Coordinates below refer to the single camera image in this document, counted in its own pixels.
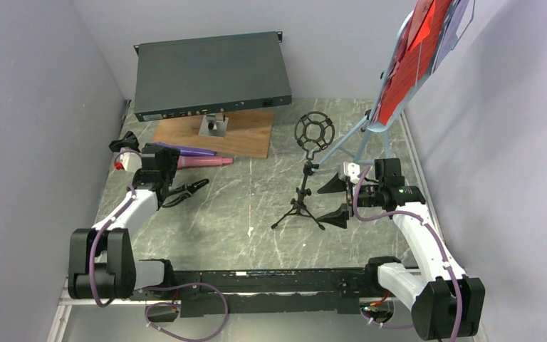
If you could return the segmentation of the pink microphone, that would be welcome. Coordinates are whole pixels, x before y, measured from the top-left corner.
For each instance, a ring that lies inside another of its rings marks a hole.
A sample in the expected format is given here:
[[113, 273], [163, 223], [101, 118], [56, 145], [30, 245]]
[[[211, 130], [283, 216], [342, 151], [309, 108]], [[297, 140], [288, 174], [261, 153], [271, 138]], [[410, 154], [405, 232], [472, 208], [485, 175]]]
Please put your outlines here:
[[188, 167], [221, 167], [230, 165], [234, 160], [221, 156], [181, 156], [177, 161], [178, 168]]

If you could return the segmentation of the purple microphone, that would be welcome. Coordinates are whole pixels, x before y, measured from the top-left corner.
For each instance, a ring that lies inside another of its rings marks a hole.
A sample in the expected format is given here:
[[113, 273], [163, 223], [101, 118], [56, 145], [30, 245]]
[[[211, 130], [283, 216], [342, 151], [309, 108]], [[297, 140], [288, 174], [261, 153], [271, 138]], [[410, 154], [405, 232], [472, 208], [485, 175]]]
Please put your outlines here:
[[181, 145], [171, 145], [163, 142], [154, 142], [154, 145], [159, 145], [163, 147], [169, 147], [179, 150], [181, 156], [186, 157], [210, 157], [215, 156], [217, 153], [213, 150], [198, 148], [198, 147], [187, 147]]

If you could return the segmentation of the black round-base mic stand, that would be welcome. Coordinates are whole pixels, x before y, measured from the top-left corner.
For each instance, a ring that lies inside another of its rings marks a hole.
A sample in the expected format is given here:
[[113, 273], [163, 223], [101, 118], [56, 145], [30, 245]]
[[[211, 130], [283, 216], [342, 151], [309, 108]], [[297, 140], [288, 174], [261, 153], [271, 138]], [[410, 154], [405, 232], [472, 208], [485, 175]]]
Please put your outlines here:
[[122, 138], [118, 140], [112, 140], [108, 148], [111, 152], [121, 152], [123, 149], [140, 152], [140, 144], [137, 136], [133, 131], [127, 131]]

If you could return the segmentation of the black tripod mic stand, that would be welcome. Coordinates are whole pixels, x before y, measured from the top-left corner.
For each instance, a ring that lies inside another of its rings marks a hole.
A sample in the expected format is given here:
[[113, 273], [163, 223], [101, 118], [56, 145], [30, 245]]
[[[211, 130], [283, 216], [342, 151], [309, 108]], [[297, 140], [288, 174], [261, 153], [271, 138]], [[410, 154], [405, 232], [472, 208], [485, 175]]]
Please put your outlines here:
[[315, 174], [320, 165], [314, 163], [316, 153], [323, 152], [333, 142], [335, 137], [335, 126], [333, 121], [323, 112], [313, 110], [301, 116], [294, 128], [294, 139], [297, 145], [306, 153], [306, 161], [303, 165], [303, 179], [301, 186], [296, 188], [296, 198], [290, 201], [291, 208], [278, 221], [271, 225], [271, 229], [277, 226], [290, 216], [311, 218], [319, 229], [325, 227], [311, 214], [305, 204], [305, 198], [312, 195], [306, 187], [307, 180]]

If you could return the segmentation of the light blue music stand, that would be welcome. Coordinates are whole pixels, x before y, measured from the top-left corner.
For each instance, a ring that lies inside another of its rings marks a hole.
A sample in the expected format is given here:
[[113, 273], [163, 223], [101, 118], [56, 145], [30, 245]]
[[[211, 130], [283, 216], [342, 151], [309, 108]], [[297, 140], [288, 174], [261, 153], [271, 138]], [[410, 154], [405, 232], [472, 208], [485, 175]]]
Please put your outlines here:
[[390, 126], [453, 51], [475, 17], [475, 1], [418, 1], [406, 16], [395, 39], [389, 62], [380, 75], [380, 90], [363, 118], [319, 160], [323, 165], [343, 152], [358, 164], [374, 133], [382, 134], [384, 156], [391, 157]]

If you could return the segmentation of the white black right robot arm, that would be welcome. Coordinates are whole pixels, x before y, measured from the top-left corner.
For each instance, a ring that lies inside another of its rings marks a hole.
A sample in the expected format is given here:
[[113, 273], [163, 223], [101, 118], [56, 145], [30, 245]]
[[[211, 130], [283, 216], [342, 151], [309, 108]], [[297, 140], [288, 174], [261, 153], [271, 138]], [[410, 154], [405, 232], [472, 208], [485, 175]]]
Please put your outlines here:
[[423, 341], [477, 335], [484, 284], [453, 258], [435, 229], [421, 190], [406, 183], [400, 159], [376, 159], [366, 168], [344, 162], [317, 192], [345, 195], [342, 205], [319, 217], [319, 222], [346, 228], [351, 217], [361, 222], [388, 217], [409, 244], [419, 274], [411, 273], [397, 257], [374, 257], [365, 265], [368, 293], [394, 295], [410, 310], [412, 326]]

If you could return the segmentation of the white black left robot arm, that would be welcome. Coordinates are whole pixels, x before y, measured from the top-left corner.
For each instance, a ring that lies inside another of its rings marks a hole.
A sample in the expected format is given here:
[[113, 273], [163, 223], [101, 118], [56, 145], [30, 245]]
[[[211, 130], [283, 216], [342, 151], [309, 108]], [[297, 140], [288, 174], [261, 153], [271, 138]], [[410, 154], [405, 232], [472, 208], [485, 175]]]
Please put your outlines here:
[[176, 148], [146, 144], [122, 202], [91, 228], [72, 233], [68, 258], [68, 295], [72, 299], [92, 299], [105, 307], [115, 299], [129, 298], [139, 286], [137, 270], [141, 267], [155, 297], [173, 295], [177, 281], [165, 272], [165, 262], [136, 261], [131, 235], [169, 197], [179, 157]]

